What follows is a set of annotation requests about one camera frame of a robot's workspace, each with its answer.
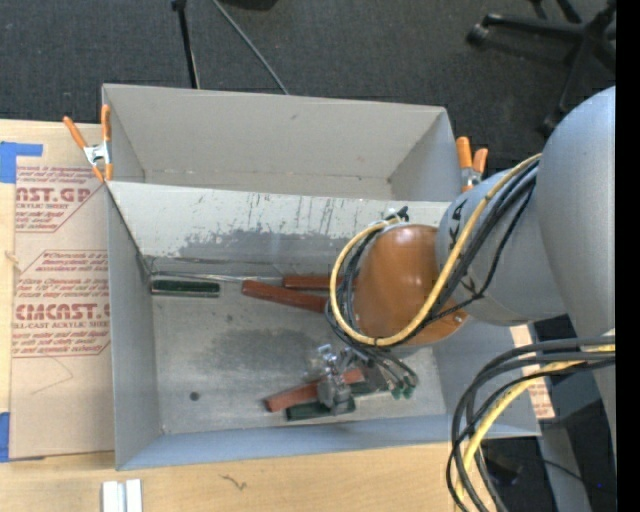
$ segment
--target yellow cable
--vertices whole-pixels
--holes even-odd
[[[424,304],[422,305],[422,307],[420,308],[416,316],[413,318],[413,320],[411,320],[411,322],[409,322],[409,324],[406,327],[404,327],[401,331],[397,332],[392,336],[388,336],[384,338],[373,338],[371,336],[360,334],[359,332],[352,329],[351,326],[344,320],[344,318],[342,317],[342,314],[340,313],[340,308],[338,307],[338,299],[336,295],[338,273],[340,272],[340,268],[342,267],[343,261],[345,260],[345,258],[347,257],[347,254],[349,254],[353,246],[355,246],[360,240],[365,238],[370,233],[383,229],[384,227],[391,224],[392,222],[388,221],[386,224],[385,223],[374,224],[373,226],[369,226],[365,230],[358,233],[354,238],[352,238],[349,241],[349,243],[347,243],[347,245],[344,247],[342,252],[338,255],[338,258],[336,259],[336,263],[333,266],[333,270],[331,272],[331,279],[329,281],[329,298],[331,302],[331,310],[333,312],[333,315],[335,316],[336,321],[338,322],[338,325],[342,328],[342,330],[350,338],[356,341],[359,341],[360,343],[365,343],[367,345],[376,345],[381,347],[394,345],[402,341],[404,338],[406,338],[426,318],[426,316],[429,314],[429,311],[431,311],[431,308],[433,307],[436,300],[440,296],[440,292],[442,291],[442,288],[444,287],[446,280],[449,278],[449,274],[451,274],[453,267],[456,261],[458,260],[458,256],[462,252],[462,248],[464,247],[464,244],[466,243],[467,239],[471,236],[471,231],[475,227],[476,223],[478,222],[478,219],[480,218],[480,215],[482,214],[486,206],[494,198],[494,196],[498,193],[498,191],[511,178],[513,178],[516,174],[518,174],[523,169],[527,168],[529,164],[531,164],[538,158],[540,158],[540,154],[533,155],[532,157],[527,158],[526,160],[523,160],[518,165],[516,165],[513,169],[507,172],[504,176],[502,176],[502,178],[500,178],[500,180],[498,180],[498,182],[493,187],[491,187],[491,190],[489,190],[489,192],[478,203],[475,210],[469,217],[469,220],[465,224],[462,232],[460,233],[460,237],[458,238],[458,241],[456,242],[455,246],[451,250],[451,253],[449,254],[449,257],[447,258],[447,261],[445,262],[444,266],[442,267],[442,271],[440,272],[440,275],[438,276],[438,279],[436,280],[433,286],[433,289],[431,290],[431,293],[427,297],[426,301],[424,302]]]
[[[583,352],[615,352],[616,346],[611,343],[609,345],[595,345],[593,347],[586,346],[582,347]]]
[[[615,352],[615,345],[606,345],[601,350],[604,352]],[[543,368],[533,372],[531,375],[536,375],[539,373],[545,373],[549,371],[564,370],[565,368],[568,368],[570,366],[575,366],[576,364],[580,364],[583,362],[584,360],[558,361],[556,363],[550,363],[548,365],[545,365]],[[471,468],[471,463],[473,462],[473,459],[475,457],[476,452],[478,451],[478,447],[480,446],[482,439],[491,428],[491,425],[493,425],[493,423],[496,421],[498,416],[500,416],[504,412],[504,410],[509,406],[509,404],[513,402],[518,396],[520,396],[526,389],[531,387],[533,384],[537,383],[539,379],[542,379],[542,378],[544,378],[544,375],[520,382],[515,386],[513,386],[512,388],[505,391],[502,397],[500,397],[500,399],[496,401],[494,406],[489,410],[489,412],[483,418],[482,422],[480,422],[480,424],[478,425],[478,429],[475,431],[475,433],[473,434],[473,436],[469,441],[469,445],[467,446],[467,449],[462,458],[465,471],[468,472],[469,468]],[[460,499],[460,501],[462,501],[462,499],[464,498],[464,489],[462,487],[462,481],[460,479],[458,479],[458,481],[456,482],[455,492],[458,498]]]

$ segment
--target black office chair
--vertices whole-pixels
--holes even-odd
[[[570,95],[588,64],[590,56],[598,59],[615,76],[616,49],[611,41],[616,38],[616,30],[610,25],[615,18],[616,0],[607,0],[606,7],[588,22],[582,21],[567,0],[556,0],[567,22],[549,21],[541,5],[541,0],[529,1],[533,4],[537,18],[489,13],[469,31],[467,42],[479,45],[489,35],[489,27],[495,25],[574,43],[572,50],[565,57],[565,63],[569,66],[569,74],[560,99],[554,111],[547,115],[539,127],[544,135],[549,135],[569,112]]]

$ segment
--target metal bracket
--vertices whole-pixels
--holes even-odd
[[[103,482],[101,512],[142,512],[142,480]]]

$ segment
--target black pole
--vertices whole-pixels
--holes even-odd
[[[191,51],[191,41],[189,40],[189,27],[187,26],[187,17],[184,10],[187,7],[187,0],[171,0],[171,8],[178,13],[180,20],[180,31],[182,32],[182,43],[184,45],[184,53],[187,57],[187,67],[189,68],[189,80],[192,89],[200,89],[198,84],[198,76],[196,74],[196,64],[193,60],[193,52]]]

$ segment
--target white cardboard box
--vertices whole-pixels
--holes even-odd
[[[322,315],[239,291],[245,277],[327,274],[389,207],[437,226],[460,187],[445,109],[123,85],[103,97],[118,468],[448,440],[475,371],[513,346],[508,328],[470,320],[402,353],[421,378],[410,400],[377,395],[292,425],[261,397],[298,383],[307,351],[335,340]],[[152,295],[150,272],[213,276],[220,296]],[[522,396],[490,435],[537,432]]]

